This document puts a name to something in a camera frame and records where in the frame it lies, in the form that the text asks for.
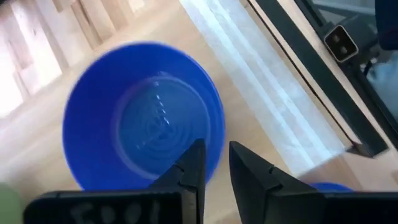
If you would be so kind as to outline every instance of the green object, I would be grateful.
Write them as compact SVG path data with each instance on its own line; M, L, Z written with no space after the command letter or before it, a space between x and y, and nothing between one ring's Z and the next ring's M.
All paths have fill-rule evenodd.
M0 183L0 223L22 224L22 202L17 192Z

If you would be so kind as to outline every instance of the light wood floor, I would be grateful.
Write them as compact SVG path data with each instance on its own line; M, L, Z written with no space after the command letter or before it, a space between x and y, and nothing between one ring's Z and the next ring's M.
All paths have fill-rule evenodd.
M280 1L314 38L298 8ZM182 49L210 74L224 106L226 143L239 141L307 182L398 189L398 153L377 159L345 153L351 142L243 0L10 0L0 6L0 182L25 202L46 191L79 189L63 156L68 95L92 61L139 40ZM326 96L322 101L333 110ZM333 117L349 132L341 116ZM227 148L207 185L205 220L239 223Z

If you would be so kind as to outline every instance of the blue object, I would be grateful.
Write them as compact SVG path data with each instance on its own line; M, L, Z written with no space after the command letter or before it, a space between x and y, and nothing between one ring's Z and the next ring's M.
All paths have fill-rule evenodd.
M85 190L144 189L198 138L209 181L224 135L210 77L185 53L156 43L126 45L92 64L63 121L67 162Z
M315 187L321 192L352 192L353 190L341 185L341 184L335 184L335 183L329 183L329 182L319 182L319 183L314 183L311 184L312 187Z

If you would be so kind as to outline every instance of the wooden surface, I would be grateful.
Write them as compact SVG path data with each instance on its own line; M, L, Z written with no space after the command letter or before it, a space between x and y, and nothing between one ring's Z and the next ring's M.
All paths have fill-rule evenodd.
M284 7L312 34L297 7ZM182 49L210 74L224 106L225 143L239 141L308 182L398 189L397 153L376 160L344 153L351 146L348 138L245 1L12 0L0 6L0 18L1 78L7 81L0 84L7 87L0 90L0 182L25 202L51 190L79 189L63 156L68 95L92 61L138 40ZM322 45L314 47L342 77ZM326 96L322 100L336 111ZM341 116L333 116L355 139ZM205 221L239 223L227 148L206 188Z

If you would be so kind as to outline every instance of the black device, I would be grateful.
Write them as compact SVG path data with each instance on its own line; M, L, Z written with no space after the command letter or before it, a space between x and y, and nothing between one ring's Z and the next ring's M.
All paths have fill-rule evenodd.
M202 224L205 151L195 141L145 190L44 194L26 207L24 223ZM229 168L243 224L398 222L398 193L319 192L238 142L229 144Z

